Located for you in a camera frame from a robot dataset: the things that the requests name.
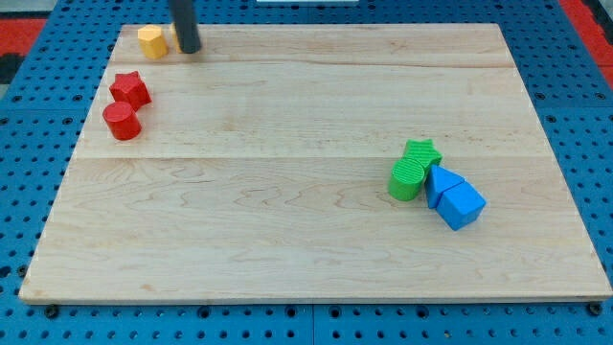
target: toy block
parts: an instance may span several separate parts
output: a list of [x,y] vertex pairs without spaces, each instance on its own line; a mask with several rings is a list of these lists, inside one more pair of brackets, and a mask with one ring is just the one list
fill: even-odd
[[399,159],[392,168],[388,192],[398,200],[414,199],[420,192],[425,172],[420,162],[412,158]]
[[137,111],[141,106],[151,103],[147,86],[138,72],[116,74],[115,82],[108,88],[115,102],[128,102]]
[[141,132],[141,123],[130,103],[111,103],[104,109],[102,116],[115,139],[129,140]]
[[157,25],[146,25],[139,29],[138,42],[147,58],[161,58],[169,52],[162,28]]
[[443,160],[440,152],[434,149],[432,139],[423,141],[408,140],[404,147],[404,158],[413,158],[421,163],[425,173],[430,171],[432,165],[439,165]]
[[193,10],[193,0],[169,0],[170,14],[181,52],[193,54],[202,48]]
[[179,45],[179,40],[176,38],[176,29],[174,29],[174,23],[170,23],[170,37],[172,38],[172,45],[174,45],[174,50],[182,54],[181,46]]
[[468,182],[445,191],[437,212],[454,231],[476,220],[486,206],[486,200]]
[[464,178],[445,168],[433,165],[425,179],[425,195],[428,199],[428,208],[437,208],[443,193],[460,183]]

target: blue prism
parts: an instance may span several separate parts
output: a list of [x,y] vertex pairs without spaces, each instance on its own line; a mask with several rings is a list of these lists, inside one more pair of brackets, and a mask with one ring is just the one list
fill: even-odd
[[425,195],[429,208],[437,208],[443,193],[464,182],[464,178],[445,168],[433,165],[425,180]]
[[443,193],[437,212],[454,231],[476,220],[486,206],[486,200],[468,182]]

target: blue pegboard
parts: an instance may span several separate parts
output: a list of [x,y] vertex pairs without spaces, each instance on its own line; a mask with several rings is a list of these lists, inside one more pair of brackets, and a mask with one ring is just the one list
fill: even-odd
[[[556,1],[197,0],[202,23],[498,23],[613,278],[613,93]],[[613,343],[602,305],[31,307],[16,296],[87,109],[127,23],[166,0],[60,0],[0,103],[0,344]]]

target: green block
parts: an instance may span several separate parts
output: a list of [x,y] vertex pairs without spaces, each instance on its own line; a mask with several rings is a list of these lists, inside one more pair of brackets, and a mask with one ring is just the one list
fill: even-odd
[[408,140],[406,147],[404,147],[403,158],[413,158],[420,162],[426,174],[428,174],[433,164],[440,165],[443,160],[441,153],[434,149],[432,139],[423,141]]
[[398,200],[413,200],[420,192],[424,179],[425,171],[418,160],[402,158],[392,168],[388,192]]

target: wood grain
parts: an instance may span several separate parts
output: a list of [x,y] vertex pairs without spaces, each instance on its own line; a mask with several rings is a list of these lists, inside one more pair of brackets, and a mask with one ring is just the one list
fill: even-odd
[[[612,294],[495,25],[123,28],[20,296],[33,304],[472,303]],[[115,73],[152,104],[117,142]],[[386,191],[407,139],[488,200],[453,232]]]

